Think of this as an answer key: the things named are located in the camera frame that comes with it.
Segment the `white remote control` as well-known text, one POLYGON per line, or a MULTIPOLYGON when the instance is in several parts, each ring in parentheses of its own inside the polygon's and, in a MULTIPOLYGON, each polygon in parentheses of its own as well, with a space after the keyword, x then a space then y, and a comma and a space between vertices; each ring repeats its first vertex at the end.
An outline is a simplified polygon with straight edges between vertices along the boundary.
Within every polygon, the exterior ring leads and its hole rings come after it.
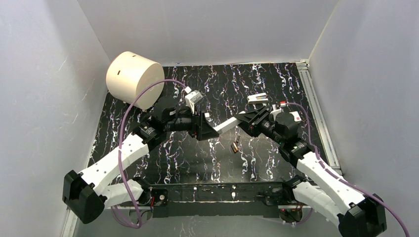
POLYGON ((217 125, 214 129, 218 134, 223 134, 230 129, 238 126, 241 123, 241 121, 235 117, 229 118, 223 123, 217 125))

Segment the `white box with red labels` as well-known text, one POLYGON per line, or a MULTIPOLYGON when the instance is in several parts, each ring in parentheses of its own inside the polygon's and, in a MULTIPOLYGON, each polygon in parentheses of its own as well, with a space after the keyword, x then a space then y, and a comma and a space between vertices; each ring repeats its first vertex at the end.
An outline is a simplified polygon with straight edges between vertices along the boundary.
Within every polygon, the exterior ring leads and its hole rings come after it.
POLYGON ((294 112, 290 112, 290 114, 293 116, 293 119, 295 122, 301 122, 301 117, 299 112, 294 111, 294 112))

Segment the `black base bar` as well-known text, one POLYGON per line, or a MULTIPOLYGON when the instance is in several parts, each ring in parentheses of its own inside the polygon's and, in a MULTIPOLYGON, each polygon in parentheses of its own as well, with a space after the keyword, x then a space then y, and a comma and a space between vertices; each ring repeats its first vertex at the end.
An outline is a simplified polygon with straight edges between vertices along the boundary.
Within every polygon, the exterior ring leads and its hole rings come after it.
POLYGON ((155 218, 180 216, 261 216, 286 222, 303 219, 306 205, 292 200, 279 182, 154 184, 137 198, 155 218))

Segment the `small white charger device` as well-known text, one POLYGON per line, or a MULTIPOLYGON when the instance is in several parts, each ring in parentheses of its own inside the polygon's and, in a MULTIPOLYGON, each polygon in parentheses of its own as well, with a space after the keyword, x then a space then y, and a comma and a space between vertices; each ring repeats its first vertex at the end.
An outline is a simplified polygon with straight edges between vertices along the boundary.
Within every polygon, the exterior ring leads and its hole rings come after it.
POLYGON ((268 97, 266 93, 258 93, 254 95, 249 95, 247 97, 247 103, 250 104, 266 104, 268 103, 268 97))

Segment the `large white cylinder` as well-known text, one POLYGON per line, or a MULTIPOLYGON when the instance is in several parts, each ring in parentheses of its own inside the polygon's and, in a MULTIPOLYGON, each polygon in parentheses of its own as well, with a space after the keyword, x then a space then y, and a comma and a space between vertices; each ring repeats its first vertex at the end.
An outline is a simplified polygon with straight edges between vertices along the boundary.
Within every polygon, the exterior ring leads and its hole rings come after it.
POLYGON ((118 55, 106 73, 110 94, 128 104, 151 84, 164 79, 165 73, 160 63, 130 51, 118 55))

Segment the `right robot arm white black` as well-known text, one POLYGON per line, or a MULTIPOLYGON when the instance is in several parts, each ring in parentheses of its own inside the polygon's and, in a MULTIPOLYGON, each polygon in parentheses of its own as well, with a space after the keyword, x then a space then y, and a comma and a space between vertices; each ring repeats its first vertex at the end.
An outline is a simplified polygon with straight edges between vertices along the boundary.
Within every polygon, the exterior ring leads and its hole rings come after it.
POLYGON ((343 237, 376 237, 387 229, 381 199, 361 193, 316 155, 315 147, 301 138, 297 112, 274 114, 268 107, 236 114, 239 127, 252 137, 265 135, 279 145, 279 153, 310 178, 292 178, 283 184, 289 197, 309 205, 331 221, 343 237))

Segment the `aluminium frame rail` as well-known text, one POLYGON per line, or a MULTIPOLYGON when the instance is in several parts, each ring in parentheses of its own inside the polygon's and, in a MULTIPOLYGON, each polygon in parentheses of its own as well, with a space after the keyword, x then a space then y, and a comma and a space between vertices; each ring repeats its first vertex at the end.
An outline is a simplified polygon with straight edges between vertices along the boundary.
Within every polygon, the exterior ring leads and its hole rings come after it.
POLYGON ((333 146, 325 119, 315 92, 313 80, 309 71, 309 64, 306 61, 296 62, 296 67, 303 84, 306 97, 313 115, 314 121, 319 131, 320 139, 324 148, 325 157, 329 162, 329 166, 334 169, 339 175, 342 175, 342 170, 333 146))

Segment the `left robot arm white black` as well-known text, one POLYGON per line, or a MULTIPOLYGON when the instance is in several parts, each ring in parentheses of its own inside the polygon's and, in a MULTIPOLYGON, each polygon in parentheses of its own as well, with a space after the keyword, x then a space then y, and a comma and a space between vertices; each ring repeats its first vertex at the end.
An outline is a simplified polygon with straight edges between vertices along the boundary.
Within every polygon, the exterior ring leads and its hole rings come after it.
POLYGON ((104 209, 124 202, 134 205, 149 189, 140 179, 123 178, 121 184, 112 180, 123 175, 124 170, 147 155, 168 138, 168 133, 186 131, 198 141, 219 137, 225 128, 220 124, 211 126, 208 114, 197 110, 195 98, 186 96, 185 104, 179 106, 169 97, 160 98, 150 115, 145 117, 121 143, 92 166, 80 172, 69 171, 64 176, 63 202, 84 223, 97 219, 104 209))

